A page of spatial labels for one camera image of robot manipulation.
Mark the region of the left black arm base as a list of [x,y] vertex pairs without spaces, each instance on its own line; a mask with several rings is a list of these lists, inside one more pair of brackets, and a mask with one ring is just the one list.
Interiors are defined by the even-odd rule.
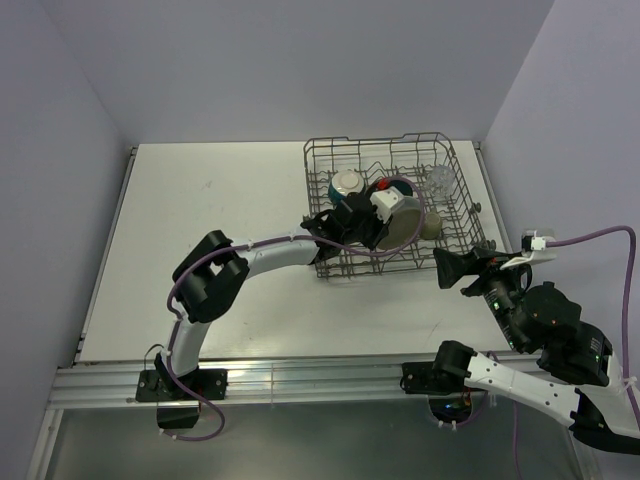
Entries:
[[[228,385],[226,369],[196,369],[180,378],[187,388],[177,385],[168,374],[155,369],[139,374],[134,401],[138,404],[156,405],[156,423],[161,433],[180,441],[204,441],[220,435],[225,427],[224,413],[215,401],[224,400]],[[219,425],[209,434],[189,436],[207,408],[219,417]]]

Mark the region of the olive ceramic mug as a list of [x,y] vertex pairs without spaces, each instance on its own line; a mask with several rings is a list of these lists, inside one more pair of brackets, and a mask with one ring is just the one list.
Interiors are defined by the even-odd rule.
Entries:
[[419,237],[426,241],[435,240],[440,236],[442,226],[443,220],[441,216],[435,211],[429,212],[424,217],[424,223]]

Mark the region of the teal white ceramic bowl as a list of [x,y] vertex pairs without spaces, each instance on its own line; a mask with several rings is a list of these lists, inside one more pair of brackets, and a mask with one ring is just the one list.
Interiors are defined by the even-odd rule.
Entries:
[[336,172],[330,179],[328,198],[332,205],[337,205],[351,193],[362,193],[366,188],[365,180],[354,170]]

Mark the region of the clear glass tumbler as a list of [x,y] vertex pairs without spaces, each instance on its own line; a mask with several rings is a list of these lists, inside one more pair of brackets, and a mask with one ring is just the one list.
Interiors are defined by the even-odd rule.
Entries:
[[448,198],[454,188],[455,172],[446,165],[436,165],[427,175],[426,186],[435,198]]

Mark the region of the beige ceramic plate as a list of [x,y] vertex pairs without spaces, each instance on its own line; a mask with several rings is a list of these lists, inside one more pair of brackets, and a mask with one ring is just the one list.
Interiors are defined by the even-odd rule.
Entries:
[[407,208],[397,211],[388,225],[387,235],[380,240],[377,249],[387,251],[396,249],[410,240],[420,222],[420,210]]

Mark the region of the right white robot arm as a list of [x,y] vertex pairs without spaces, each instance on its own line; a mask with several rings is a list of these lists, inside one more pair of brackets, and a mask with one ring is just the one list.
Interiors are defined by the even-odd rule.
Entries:
[[426,376],[431,392],[484,389],[548,415],[594,449],[638,454],[635,388],[624,378],[608,338],[582,320],[579,304],[550,281],[533,284],[527,256],[483,248],[466,254],[437,248],[433,254],[439,287],[449,289],[471,277],[462,295],[482,298],[509,347],[538,354],[537,366],[551,379],[544,382],[449,340],[439,347]]

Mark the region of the teal ceramic plate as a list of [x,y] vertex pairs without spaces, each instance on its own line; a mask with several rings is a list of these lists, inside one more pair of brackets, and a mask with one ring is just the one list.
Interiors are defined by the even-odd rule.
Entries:
[[413,196],[413,189],[405,180],[390,178],[381,178],[377,180],[374,184],[368,187],[368,193],[371,195],[372,193],[388,190],[390,188],[395,188],[404,196]]

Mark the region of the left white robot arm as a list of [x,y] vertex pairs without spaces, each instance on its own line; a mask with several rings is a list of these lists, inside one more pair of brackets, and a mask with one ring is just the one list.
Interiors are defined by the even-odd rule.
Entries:
[[174,271],[170,301],[182,310],[162,354],[159,388],[183,399],[195,386],[200,350],[210,324],[226,314],[246,280],[289,266],[321,263],[359,243],[373,253],[404,203],[396,189],[351,193],[333,208],[272,239],[239,244],[210,232]]

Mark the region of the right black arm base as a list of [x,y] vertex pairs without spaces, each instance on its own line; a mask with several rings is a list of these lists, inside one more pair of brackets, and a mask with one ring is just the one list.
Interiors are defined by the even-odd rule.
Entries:
[[457,431],[474,422],[490,405],[486,391],[471,388],[457,375],[444,372],[434,361],[401,365],[400,389],[427,398],[429,418],[440,429]]

